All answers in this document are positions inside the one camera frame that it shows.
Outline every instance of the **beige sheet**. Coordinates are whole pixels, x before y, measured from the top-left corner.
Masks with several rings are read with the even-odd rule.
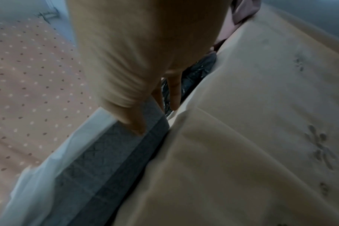
[[[263,6],[227,40],[115,226],[339,225],[339,42],[300,29]]]
[[[0,22],[0,212],[21,171],[97,107],[72,43],[43,19]]]

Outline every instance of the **beige fabric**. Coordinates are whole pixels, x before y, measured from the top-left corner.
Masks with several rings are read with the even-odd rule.
[[[339,54],[326,46],[263,6],[114,225],[339,225]]]
[[[97,107],[72,43],[43,19],[0,22],[0,212],[21,171]]]
[[[99,104],[135,131],[140,103],[169,77],[180,102],[181,72],[208,52],[231,0],[68,0],[89,85]]]

